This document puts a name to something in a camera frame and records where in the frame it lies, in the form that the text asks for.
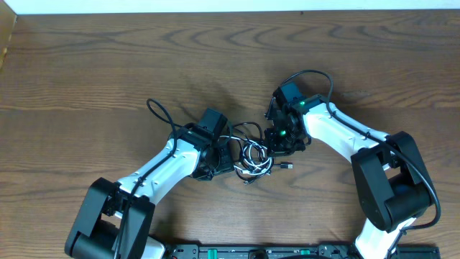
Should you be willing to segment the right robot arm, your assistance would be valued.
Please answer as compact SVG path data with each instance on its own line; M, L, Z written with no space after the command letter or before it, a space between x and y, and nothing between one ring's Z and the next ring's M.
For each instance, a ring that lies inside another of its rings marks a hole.
M428 207L439 205L418 146L408 133L371 129L322 95L274 94L266 118L273 123L265 131L273 155L291 155L320 140L351 163L366 216L352 245L358 258L390 258L401 236L418 228L415 220Z

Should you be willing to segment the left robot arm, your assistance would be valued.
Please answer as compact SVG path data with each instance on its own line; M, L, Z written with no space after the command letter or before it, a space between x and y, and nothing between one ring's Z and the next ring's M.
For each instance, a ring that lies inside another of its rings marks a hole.
M175 128L164 148L132 174L89 187L65 242L72 258L163 258L166 247L150 237L156 206L206 155L221 145L230 123L199 122Z

